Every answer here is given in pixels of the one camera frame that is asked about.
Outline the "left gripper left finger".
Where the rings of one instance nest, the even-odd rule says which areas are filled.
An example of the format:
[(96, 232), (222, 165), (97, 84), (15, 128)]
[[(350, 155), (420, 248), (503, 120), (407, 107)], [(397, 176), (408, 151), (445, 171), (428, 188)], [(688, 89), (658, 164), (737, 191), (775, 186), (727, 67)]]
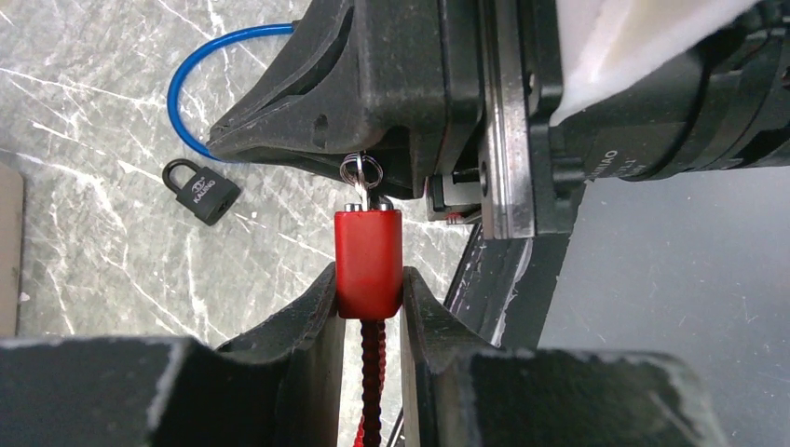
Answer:
[(328, 265), (211, 348), (192, 337), (1, 343), (5, 446), (334, 446), (345, 323)]

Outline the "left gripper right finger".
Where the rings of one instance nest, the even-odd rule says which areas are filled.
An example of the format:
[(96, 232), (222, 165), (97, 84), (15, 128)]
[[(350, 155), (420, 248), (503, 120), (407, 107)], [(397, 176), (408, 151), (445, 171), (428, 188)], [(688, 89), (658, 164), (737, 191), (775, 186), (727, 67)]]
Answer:
[(408, 446), (724, 446), (711, 397), (682, 360), (623, 350), (490, 345), (403, 271)]

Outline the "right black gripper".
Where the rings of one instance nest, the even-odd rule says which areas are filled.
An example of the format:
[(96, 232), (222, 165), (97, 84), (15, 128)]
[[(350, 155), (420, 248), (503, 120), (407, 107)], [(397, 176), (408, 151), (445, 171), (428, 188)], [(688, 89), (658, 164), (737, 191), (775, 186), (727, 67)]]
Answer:
[(207, 146), (331, 179), (364, 152), (386, 195), (426, 181), (432, 221), (568, 234), (584, 173), (551, 141), (563, 93), (553, 1), (314, 1)]

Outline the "silver key bunch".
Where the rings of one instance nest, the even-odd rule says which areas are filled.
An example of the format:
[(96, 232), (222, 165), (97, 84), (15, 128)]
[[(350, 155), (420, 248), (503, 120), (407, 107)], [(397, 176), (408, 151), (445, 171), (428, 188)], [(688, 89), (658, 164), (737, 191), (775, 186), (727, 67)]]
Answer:
[(361, 209), (371, 209), (371, 191), (382, 181), (384, 172), (380, 164), (364, 152), (352, 153), (344, 157), (340, 168), (340, 178), (354, 187), (361, 199)]

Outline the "red cable lock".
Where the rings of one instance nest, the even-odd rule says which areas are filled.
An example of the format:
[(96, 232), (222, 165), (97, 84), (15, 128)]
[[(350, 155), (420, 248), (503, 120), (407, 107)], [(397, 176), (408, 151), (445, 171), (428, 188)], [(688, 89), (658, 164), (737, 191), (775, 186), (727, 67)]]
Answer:
[(386, 320), (402, 306), (402, 214), (349, 203), (334, 216), (338, 315), (361, 323), (361, 420), (354, 444), (381, 443)]

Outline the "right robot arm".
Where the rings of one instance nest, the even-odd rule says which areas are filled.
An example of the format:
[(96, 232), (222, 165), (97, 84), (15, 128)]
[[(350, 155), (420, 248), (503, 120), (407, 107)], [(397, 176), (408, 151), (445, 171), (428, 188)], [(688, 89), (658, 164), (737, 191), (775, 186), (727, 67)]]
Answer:
[(211, 155), (475, 215), (489, 238), (563, 234), (587, 181), (784, 167), (785, 1), (314, 1)]

